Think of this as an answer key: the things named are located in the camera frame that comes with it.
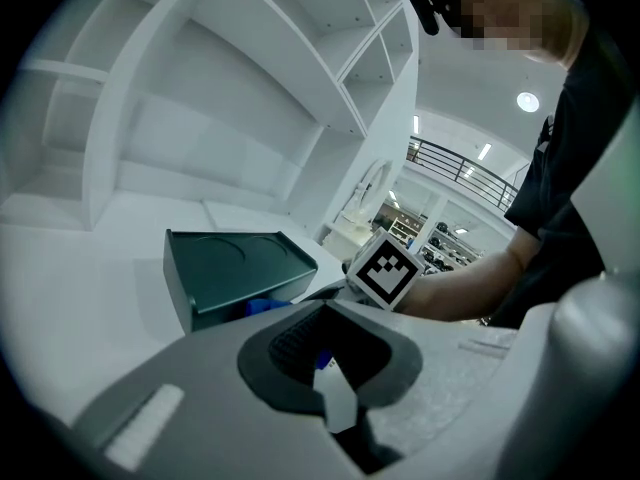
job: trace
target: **black shirt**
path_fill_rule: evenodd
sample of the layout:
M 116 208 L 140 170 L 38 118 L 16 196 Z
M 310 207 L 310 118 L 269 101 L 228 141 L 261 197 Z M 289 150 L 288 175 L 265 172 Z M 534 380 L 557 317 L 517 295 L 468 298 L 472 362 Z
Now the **black shirt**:
M 517 328 L 528 309 L 557 301 L 597 276 L 602 260 L 569 197 L 624 120 L 631 77 L 605 34 L 591 27 L 569 70 L 554 116 L 544 123 L 527 176 L 505 217 L 540 239 L 538 254 L 491 319 Z

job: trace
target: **dark green box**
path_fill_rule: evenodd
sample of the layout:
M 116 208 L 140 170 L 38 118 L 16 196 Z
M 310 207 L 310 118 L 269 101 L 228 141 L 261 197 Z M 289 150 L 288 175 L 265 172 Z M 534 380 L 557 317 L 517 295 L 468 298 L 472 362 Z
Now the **dark green box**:
M 309 287 L 315 260 L 278 233 L 167 230 L 164 277 L 185 333 L 244 316 L 251 299 L 290 301 Z

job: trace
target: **person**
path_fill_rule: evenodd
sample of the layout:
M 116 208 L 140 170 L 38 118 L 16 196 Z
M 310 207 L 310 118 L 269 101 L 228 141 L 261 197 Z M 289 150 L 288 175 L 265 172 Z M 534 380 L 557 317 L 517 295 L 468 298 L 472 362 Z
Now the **person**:
M 574 0 L 447 0 L 446 9 L 447 23 L 462 38 L 557 62 L 567 76 L 505 213 L 517 226 L 507 248 L 421 278 L 397 311 L 445 321 L 491 316 L 490 325 L 518 328 L 530 308 L 557 301 L 604 270 L 570 196 L 626 116 L 632 77 L 613 42 Z

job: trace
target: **black metal railing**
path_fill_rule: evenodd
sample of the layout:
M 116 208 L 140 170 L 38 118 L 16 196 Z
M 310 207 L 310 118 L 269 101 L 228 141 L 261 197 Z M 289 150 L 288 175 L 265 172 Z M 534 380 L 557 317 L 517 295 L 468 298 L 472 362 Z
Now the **black metal railing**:
M 409 141 L 407 160 L 462 185 L 503 212 L 518 194 L 516 187 L 476 162 L 417 137 Z

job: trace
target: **railing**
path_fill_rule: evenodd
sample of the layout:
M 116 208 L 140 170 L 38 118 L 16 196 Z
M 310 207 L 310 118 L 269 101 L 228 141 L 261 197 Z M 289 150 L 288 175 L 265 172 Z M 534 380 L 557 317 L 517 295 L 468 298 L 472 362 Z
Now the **railing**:
M 426 140 L 411 137 L 407 160 L 462 185 L 506 212 L 518 189 L 481 165 Z

